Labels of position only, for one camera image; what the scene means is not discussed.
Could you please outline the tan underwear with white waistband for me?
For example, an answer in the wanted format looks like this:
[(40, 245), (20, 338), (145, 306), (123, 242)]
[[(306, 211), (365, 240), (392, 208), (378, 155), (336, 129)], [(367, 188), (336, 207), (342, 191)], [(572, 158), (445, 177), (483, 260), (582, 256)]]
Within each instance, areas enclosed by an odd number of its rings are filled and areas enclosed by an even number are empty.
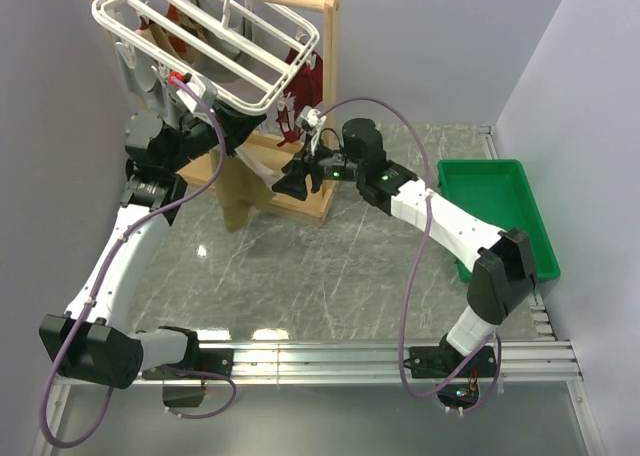
[(214, 182), (226, 230), (237, 232), (247, 226), (254, 212), (268, 207), (275, 193), (272, 186), (282, 173), (258, 160), (243, 144), (221, 161), (219, 150), (210, 151), (211, 169), (222, 170)]

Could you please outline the white plastic clip hanger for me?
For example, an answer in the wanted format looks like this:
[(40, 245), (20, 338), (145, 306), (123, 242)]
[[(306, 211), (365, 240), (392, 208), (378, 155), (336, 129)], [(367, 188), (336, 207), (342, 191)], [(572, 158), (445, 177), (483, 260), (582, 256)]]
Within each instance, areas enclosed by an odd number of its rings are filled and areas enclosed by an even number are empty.
[[(125, 48), (144, 53), (169, 70), (182, 74), (189, 73), (194, 78), (201, 80), (206, 79), (202, 72), (196, 70), (193, 65), (186, 63), (178, 56), (170, 54), (170, 52), (160, 48), (157, 44), (148, 41), (119, 20), (117, 9), (121, 6), (127, 6), (133, 9), (136, 15), (143, 16), (156, 23), (166, 30), (169, 35), (177, 37), (187, 46), (195, 49), (197, 53), (206, 57), (207, 60), (216, 63), (248, 83), (261, 93), (260, 98), (255, 102), (241, 98), (224, 88), (217, 81), (209, 81), (215, 88), (218, 100), (246, 115), (256, 116), (266, 113), (276, 103), (285, 86), (293, 80), (304, 63), (310, 59), (320, 41), (318, 28), (296, 12), (298, 8), (311, 11), (313, 9), (312, 0), (253, 0), (265, 4), (270, 10), (289, 20), (297, 29), (301, 30), (303, 36), (300, 40), (285, 33), (236, 0), (162, 1), (199, 24), (204, 30), (216, 37), (218, 41), (269, 68), (277, 75), (277, 78), (272, 82), (264, 79), (255, 71), (224, 54), (221, 49), (212, 45), (212, 43), (184, 29), (179, 23), (170, 20), (145, 0), (93, 0), (91, 13), (94, 20), (102, 28), (116, 36), (124, 44)], [(232, 12), (236, 12), (240, 17), (250, 22), (255, 29), (263, 31), (297, 51), (296, 58), (287, 63), (272, 51), (255, 43), (252, 38), (244, 36), (241, 32), (233, 29), (230, 26)]]

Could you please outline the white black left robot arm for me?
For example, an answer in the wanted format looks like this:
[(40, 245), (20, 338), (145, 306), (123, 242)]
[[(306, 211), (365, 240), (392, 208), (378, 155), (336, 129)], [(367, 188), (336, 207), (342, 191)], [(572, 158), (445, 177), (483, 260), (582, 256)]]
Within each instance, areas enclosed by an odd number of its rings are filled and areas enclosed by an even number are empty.
[(180, 170), (219, 143), (233, 152), (265, 120), (214, 103), (210, 120), (185, 111), (174, 123), (142, 110), (125, 126), (127, 182), (114, 228), (90, 277), (39, 336), (52, 360), (48, 376), (125, 389), (142, 371), (167, 366), (189, 378), (202, 364), (195, 331), (163, 326), (133, 334), (129, 308), (142, 275), (187, 201)]

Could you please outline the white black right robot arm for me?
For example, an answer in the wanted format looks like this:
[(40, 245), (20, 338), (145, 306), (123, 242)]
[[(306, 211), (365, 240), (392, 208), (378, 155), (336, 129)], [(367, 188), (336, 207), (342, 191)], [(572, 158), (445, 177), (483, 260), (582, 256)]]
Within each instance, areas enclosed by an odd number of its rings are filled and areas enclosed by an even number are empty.
[(325, 119), (302, 116), (302, 149), (283, 167), (273, 190), (298, 200), (326, 181), (349, 181), (369, 205), (424, 232), (471, 273), (467, 306), (442, 338), (433, 368), (460, 376), (476, 362), (476, 350), (529, 296), (538, 283), (528, 235), (486, 223), (449, 202), (406, 167), (387, 157), (382, 135), (366, 118), (347, 121), (342, 142), (330, 149), (321, 141)]

